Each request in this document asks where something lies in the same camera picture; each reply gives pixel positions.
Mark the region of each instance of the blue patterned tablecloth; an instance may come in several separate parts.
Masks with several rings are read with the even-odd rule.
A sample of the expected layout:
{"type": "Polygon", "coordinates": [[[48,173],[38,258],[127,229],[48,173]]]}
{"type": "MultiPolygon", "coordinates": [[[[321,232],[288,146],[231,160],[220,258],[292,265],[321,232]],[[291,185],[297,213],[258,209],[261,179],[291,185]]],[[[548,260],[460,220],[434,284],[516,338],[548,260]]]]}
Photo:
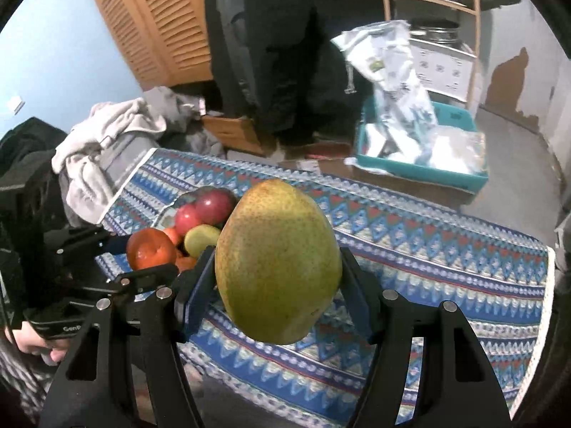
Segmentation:
{"type": "MultiPolygon", "coordinates": [[[[362,268],[411,301],[456,302],[476,332],[513,413],[541,356],[553,296],[554,255],[540,241],[447,208],[330,175],[224,161],[166,149],[143,159],[106,212],[109,230],[150,226],[179,194],[213,185],[241,196],[257,182],[281,178],[310,195],[362,268]]],[[[125,256],[99,263],[113,278],[125,256]]],[[[230,321],[221,301],[181,355],[265,409],[303,426],[344,426],[369,371],[373,348],[360,337],[340,294],[303,340],[256,342],[230,321]]],[[[423,340],[416,338],[398,423],[413,415],[423,340]]]]}

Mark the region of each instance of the cooking pot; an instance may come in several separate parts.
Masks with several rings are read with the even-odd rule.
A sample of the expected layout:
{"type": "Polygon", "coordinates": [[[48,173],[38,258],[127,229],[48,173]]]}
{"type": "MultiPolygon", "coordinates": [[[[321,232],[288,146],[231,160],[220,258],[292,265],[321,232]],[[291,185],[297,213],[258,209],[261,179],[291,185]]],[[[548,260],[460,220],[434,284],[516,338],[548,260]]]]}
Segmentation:
{"type": "Polygon", "coordinates": [[[442,45],[456,45],[460,41],[457,22],[447,19],[413,19],[410,35],[415,39],[432,41],[442,45]]]}

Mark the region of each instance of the green pear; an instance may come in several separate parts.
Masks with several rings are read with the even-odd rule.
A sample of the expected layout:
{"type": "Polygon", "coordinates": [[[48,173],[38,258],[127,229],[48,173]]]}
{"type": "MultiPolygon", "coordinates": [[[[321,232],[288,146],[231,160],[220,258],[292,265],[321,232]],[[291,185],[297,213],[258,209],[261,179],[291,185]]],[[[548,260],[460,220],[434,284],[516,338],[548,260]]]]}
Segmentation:
{"type": "Polygon", "coordinates": [[[282,180],[248,190],[216,245],[216,282],[250,338],[291,344],[329,307],[341,281],[333,228],[310,197],[282,180]]]}

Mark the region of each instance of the red apple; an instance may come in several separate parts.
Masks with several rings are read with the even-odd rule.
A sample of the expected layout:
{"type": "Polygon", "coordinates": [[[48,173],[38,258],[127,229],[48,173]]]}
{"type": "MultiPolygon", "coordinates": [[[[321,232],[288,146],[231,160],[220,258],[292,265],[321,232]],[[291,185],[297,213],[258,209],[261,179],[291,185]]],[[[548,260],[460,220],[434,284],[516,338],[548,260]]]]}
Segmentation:
{"type": "Polygon", "coordinates": [[[218,225],[234,210],[236,197],[230,190],[216,188],[199,197],[195,204],[204,224],[218,225]]]}
{"type": "Polygon", "coordinates": [[[185,204],[176,211],[175,229],[177,233],[184,237],[190,230],[204,222],[199,215],[198,209],[194,203],[185,204]]]}

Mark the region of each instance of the blue wall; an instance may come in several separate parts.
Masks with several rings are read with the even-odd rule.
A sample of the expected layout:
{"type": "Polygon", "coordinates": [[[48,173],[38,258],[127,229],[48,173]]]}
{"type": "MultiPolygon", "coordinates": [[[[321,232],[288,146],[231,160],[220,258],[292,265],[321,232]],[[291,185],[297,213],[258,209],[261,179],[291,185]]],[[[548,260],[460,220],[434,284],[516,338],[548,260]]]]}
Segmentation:
{"type": "Polygon", "coordinates": [[[69,132],[95,103],[141,92],[94,0],[24,0],[0,32],[0,137],[31,116],[69,132]]]}

